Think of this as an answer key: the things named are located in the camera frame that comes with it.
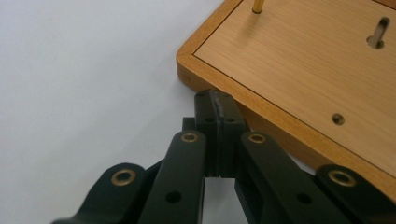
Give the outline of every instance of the wood grain surface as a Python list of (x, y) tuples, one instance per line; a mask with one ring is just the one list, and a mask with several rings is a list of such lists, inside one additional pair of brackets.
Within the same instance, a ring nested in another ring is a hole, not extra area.
[(304, 2), (266, 0), (256, 15), (253, 1), (225, 1), (178, 52), (178, 75), (196, 91), (231, 93), (252, 127), (312, 167), (348, 166), (395, 200), (395, 30), (382, 49), (365, 42), (395, 11)]

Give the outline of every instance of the keyhole slot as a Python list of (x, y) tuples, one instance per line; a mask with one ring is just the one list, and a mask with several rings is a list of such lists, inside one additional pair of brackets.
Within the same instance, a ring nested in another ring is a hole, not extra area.
[(384, 37), (385, 32), (389, 26), (390, 19), (387, 17), (381, 18), (378, 25), (375, 28), (374, 34), (370, 35), (367, 38), (367, 44), (373, 49), (382, 49), (385, 46), (382, 38)]

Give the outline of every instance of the white surface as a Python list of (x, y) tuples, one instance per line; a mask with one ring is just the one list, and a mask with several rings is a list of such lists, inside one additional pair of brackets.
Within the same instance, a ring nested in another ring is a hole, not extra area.
[[(193, 95), (176, 52), (221, 0), (0, 1), (0, 223), (71, 217), (107, 168), (161, 160)], [(204, 223), (246, 223), (230, 180)]]

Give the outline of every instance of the wooden tray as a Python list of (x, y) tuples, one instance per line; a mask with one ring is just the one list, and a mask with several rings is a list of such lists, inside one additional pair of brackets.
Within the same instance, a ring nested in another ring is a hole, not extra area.
[(266, 0), (254, 14), (253, 0), (226, 0), (178, 51), (178, 76), (230, 93), (312, 168), (345, 165), (396, 201), (396, 27), (382, 49), (366, 42), (394, 5)]

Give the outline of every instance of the wooden board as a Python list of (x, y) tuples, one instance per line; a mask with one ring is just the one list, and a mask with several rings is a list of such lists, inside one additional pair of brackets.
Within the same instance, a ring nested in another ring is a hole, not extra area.
[[(177, 53), (180, 79), (240, 103), (249, 124), (313, 168), (348, 166), (396, 200), (396, 11), (369, 0), (225, 1)], [(333, 114), (345, 118), (334, 124)]]

